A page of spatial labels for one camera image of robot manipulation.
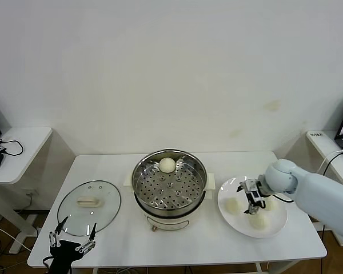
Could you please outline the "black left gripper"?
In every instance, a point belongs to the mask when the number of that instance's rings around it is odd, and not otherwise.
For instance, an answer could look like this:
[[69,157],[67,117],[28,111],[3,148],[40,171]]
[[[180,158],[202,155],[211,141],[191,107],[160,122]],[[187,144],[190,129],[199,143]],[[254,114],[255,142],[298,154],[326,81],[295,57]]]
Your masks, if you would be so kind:
[[88,253],[96,245],[96,223],[93,225],[88,240],[83,244],[60,240],[59,235],[68,218],[68,216],[65,217],[60,223],[58,223],[55,230],[49,232],[50,254],[53,257],[50,265],[50,273],[71,273],[72,263],[82,259],[83,253]]

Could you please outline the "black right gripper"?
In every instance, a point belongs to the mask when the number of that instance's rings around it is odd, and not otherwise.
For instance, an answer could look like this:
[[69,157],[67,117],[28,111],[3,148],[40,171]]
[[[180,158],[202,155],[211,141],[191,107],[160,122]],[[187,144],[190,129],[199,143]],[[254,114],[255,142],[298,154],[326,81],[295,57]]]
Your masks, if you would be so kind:
[[[240,182],[236,192],[247,192],[246,183]],[[244,214],[254,215],[260,208],[265,209],[265,200],[259,190],[250,191],[247,193],[248,209],[244,211]]]

